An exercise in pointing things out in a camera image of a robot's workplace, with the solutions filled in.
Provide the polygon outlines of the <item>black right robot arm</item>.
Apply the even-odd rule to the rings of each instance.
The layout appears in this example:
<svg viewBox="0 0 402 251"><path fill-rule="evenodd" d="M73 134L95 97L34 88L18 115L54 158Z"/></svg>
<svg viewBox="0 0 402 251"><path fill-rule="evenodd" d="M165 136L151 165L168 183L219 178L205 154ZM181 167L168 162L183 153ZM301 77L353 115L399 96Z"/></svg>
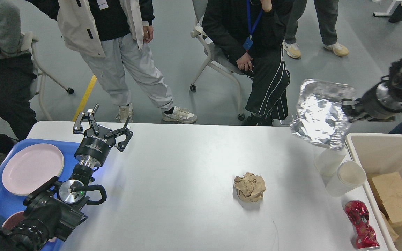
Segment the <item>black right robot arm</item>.
<svg viewBox="0 0 402 251"><path fill-rule="evenodd" d="M402 58L392 62L389 74L358 99L343 99L342 110L348 121L394 121L402 113Z"/></svg>

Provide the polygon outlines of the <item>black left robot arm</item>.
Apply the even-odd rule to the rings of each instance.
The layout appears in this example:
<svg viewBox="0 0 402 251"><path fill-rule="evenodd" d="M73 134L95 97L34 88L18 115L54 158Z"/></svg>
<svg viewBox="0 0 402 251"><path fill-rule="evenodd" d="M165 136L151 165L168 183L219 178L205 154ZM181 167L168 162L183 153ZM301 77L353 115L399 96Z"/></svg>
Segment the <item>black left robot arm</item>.
<svg viewBox="0 0 402 251"><path fill-rule="evenodd" d="M113 147L124 151L133 133L128 127L131 116L117 130L97 124L98 107L81 112L73 126L72 132L83 135L83 140L75 152L78 163L70 178L61 182L53 176L27 196L23 220L10 230L0 227L0 251L40 251L52 238L66 241L87 219L81 209L106 201L105 188L92 184L92 175Z"/></svg>

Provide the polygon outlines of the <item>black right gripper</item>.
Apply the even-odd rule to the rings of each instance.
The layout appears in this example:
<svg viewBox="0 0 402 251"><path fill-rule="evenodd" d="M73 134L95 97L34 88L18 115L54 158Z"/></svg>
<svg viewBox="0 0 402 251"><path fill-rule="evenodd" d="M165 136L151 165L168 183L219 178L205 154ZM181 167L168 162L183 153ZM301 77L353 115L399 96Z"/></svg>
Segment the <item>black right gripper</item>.
<svg viewBox="0 0 402 251"><path fill-rule="evenodd" d="M380 82L356 100L342 99L341 108L349 123L356 121L394 121L402 112L402 90Z"/></svg>

